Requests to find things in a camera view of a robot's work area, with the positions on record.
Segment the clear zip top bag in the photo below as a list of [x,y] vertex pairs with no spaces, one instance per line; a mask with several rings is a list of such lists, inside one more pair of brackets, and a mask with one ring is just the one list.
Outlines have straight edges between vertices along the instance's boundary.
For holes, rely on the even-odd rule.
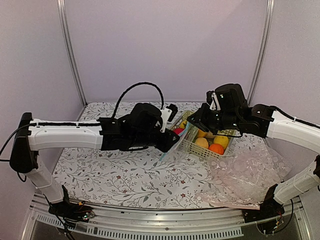
[[187,123],[185,129],[179,134],[179,141],[167,152],[163,153],[159,161],[164,164],[180,163],[189,154],[189,148],[198,135],[198,128]]

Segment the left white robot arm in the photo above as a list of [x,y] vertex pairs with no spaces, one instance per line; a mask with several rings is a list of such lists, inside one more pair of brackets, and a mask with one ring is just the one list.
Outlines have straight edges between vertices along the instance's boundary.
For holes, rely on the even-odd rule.
[[86,148],[100,151],[141,151],[148,147],[166,153],[180,136],[167,128],[177,114],[174,104],[158,109],[150,103],[137,103],[132,111],[116,119],[100,117],[90,121],[44,121],[25,112],[13,139],[10,167],[23,174],[45,196],[49,213],[74,222],[88,222],[93,209],[84,202],[71,203],[67,189],[59,184],[38,160],[40,150]]

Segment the yellow mango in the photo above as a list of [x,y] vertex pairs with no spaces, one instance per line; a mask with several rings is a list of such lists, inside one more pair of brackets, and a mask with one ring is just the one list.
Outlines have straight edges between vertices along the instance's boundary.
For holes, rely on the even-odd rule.
[[195,142],[194,142],[197,146],[202,147],[204,149],[208,149],[209,148],[209,142],[206,138],[204,137],[198,137]]

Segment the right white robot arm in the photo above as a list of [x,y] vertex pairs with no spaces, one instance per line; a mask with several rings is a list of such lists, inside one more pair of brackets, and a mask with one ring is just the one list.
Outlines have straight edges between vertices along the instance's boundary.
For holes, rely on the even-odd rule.
[[[261,138],[283,140],[320,152],[319,125],[288,115],[276,106],[248,106],[242,87],[228,83],[206,93],[206,102],[187,118],[204,132],[236,130]],[[259,210],[243,210],[245,223],[283,214],[283,205],[292,198],[320,185],[320,158],[306,169],[282,183],[269,188]]]

